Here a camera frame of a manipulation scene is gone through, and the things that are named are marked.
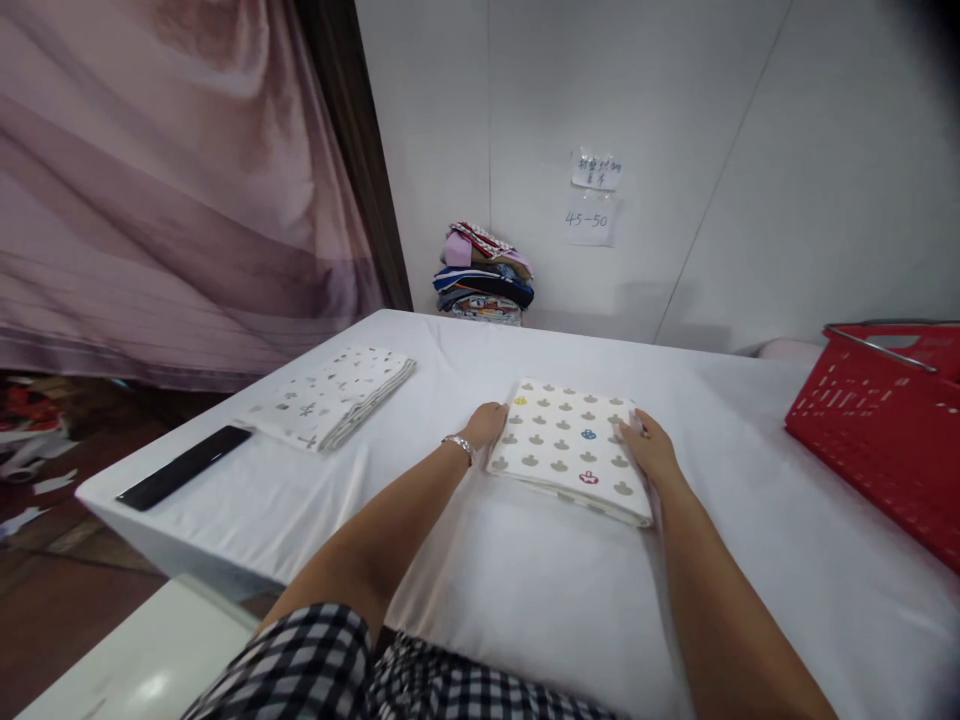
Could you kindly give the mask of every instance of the table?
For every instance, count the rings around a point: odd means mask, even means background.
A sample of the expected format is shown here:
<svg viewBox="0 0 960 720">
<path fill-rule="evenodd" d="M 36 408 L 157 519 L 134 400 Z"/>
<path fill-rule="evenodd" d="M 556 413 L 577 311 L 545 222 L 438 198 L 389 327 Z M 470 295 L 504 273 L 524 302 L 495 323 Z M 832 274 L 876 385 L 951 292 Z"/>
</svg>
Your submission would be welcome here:
<svg viewBox="0 0 960 720">
<path fill-rule="evenodd" d="M 350 441 L 317 456 L 256 435 L 148 512 L 113 498 L 283 382 L 355 343 L 415 358 Z M 844 718 L 929 712 L 955 658 L 960 580 L 782 429 L 808 368 L 380 311 L 84 483 L 165 572 L 233 597 L 311 554 L 482 402 L 529 375 L 632 397 L 671 433 L 731 553 Z M 454 495 L 387 624 L 644 717 L 690 715 L 655 532 L 480 469 Z"/>
</svg>

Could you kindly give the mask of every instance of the black and white plaid fabric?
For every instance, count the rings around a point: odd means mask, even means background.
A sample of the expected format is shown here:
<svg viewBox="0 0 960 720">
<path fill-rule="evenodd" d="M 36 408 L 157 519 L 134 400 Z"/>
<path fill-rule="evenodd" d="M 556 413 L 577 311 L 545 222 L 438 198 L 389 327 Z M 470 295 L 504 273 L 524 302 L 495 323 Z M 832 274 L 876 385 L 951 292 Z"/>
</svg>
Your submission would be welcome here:
<svg viewBox="0 0 960 720">
<path fill-rule="evenodd" d="M 303 608 L 250 641 L 187 710 L 199 718 L 611 718 L 403 633 L 374 667 L 363 619 Z"/>
</svg>

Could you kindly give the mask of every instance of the pink curtain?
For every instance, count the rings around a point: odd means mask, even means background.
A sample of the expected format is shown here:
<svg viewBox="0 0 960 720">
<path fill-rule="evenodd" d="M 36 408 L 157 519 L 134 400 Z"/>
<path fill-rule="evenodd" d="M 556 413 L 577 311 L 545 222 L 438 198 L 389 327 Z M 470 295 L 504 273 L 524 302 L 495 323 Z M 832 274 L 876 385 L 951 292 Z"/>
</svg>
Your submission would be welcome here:
<svg viewBox="0 0 960 720">
<path fill-rule="evenodd" d="M 232 391 L 382 307 L 289 3 L 0 14 L 0 367 Z"/>
</svg>

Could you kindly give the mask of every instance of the pile of fabric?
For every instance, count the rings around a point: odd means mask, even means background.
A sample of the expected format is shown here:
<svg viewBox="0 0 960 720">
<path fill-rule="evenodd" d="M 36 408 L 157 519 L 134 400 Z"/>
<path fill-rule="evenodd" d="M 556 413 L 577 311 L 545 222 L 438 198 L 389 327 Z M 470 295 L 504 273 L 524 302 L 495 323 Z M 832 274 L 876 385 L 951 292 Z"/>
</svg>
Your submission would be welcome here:
<svg viewBox="0 0 960 720">
<path fill-rule="evenodd" d="M 446 267 L 433 276 L 437 309 L 501 325 L 522 324 L 533 302 L 530 261 L 479 225 L 455 222 L 443 246 Z"/>
<path fill-rule="evenodd" d="M 305 450 L 336 450 L 416 366 L 392 350 L 350 346 L 237 419 Z"/>
</svg>

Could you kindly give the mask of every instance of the human arm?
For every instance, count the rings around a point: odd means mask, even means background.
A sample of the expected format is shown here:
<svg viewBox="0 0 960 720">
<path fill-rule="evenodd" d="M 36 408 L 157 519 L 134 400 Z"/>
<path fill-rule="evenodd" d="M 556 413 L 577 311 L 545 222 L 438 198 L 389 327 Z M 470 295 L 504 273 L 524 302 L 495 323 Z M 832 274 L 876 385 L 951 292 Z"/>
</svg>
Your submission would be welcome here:
<svg viewBox="0 0 960 720">
<path fill-rule="evenodd" d="M 660 496 L 674 626 L 697 716 L 836 718 L 687 484 L 663 428 L 621 424 Z"/>
<path fill-rule="evenodd" d="M 487 403 L 458 434 L 479 451 L 496 440 L 506 418 L 506 405 Z M 293 579 L 259 630 L 299 608 L 341 603 L 366 621 L 376 643 L 400 581 L 469 467 L 463 448 L 441 443 L 334 533 Z"/>
</svg>

